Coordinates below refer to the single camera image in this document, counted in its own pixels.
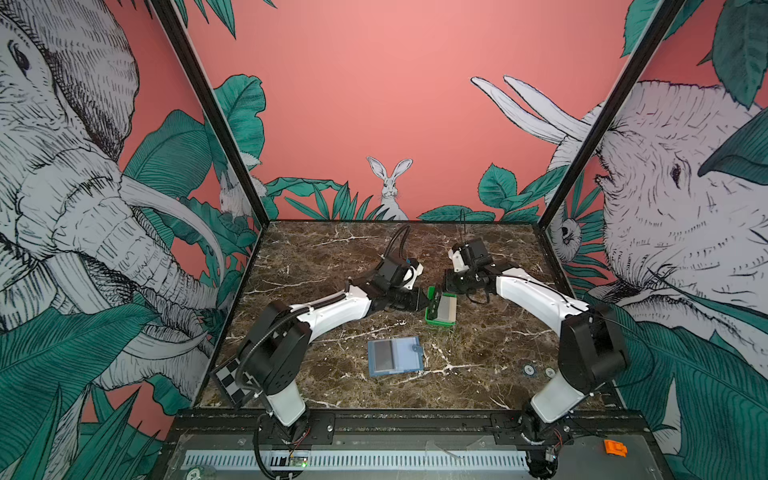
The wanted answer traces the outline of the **green plastic card tray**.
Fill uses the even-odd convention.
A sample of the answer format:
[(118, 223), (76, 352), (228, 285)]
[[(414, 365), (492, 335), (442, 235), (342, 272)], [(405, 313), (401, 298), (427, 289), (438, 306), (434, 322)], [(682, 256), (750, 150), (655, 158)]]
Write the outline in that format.
[(442, 324), (442, 323), (439, 323), (439, 322), (435, 321), (435, 315), (436, 315), (436, 310), (437, 310), (438, 302), (440, 300), (440, 296), (443, 293), (449, 293), (449, 292), (444, 292), (441, 288), (439, 288), (437, 286), (430, 286), (429, 287), (429, 289), (427, 291), (428, 304), (427, 304), (427, 308), (425, 310), (425, 321), (426, 321), (427, 324), (432, 325), (432, 326), (452, 328), (452, 327), (455, 326), (456, 323), (454, 325), (447, 325), (447, 324)]

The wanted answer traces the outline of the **blue leather card holder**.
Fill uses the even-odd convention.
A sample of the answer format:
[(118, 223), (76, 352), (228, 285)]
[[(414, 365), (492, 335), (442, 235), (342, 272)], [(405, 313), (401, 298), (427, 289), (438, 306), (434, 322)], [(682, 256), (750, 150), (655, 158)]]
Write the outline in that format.
[[(382, 341), (391, 341), (393, 344), (395, 368), (376, 372), (373, 365), (373, 343)], [(371, 377), (421, 372), (424, 370), (424, 350), (417, 336), (373, 340), (368, 342), (368, 364)]]

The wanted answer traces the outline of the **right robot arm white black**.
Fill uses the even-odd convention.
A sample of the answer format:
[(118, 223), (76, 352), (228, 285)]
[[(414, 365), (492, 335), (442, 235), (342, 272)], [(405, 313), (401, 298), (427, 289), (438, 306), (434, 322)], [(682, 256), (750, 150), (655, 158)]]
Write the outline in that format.
[(529, 401), (538, 423), (558, 421), (631, 364), (621, 325), (609, 308), (592, 307), (535, 279), (507, 260), (495, 260), (482, 239), (452, 246), (445, 287), (468, 295), (483, 291), (534, 315), (558, 337), (558, 370)]

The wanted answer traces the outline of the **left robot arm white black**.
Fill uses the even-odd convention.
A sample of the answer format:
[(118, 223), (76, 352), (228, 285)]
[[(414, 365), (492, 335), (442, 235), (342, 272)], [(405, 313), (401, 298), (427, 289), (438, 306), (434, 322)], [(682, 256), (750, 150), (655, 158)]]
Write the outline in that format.
[(372, 270), (347, 279), (344, 288), (332, 295), (292, 305), (270, 302), (238, 349), (235, 384), (256, 393), (282, 426), (303, 422), (306, 404), (296, 377), (310, 344), (388, 308), (423, 310), (427, 298), (415, 285), (422, 273), (417, 259), (389, 255)]

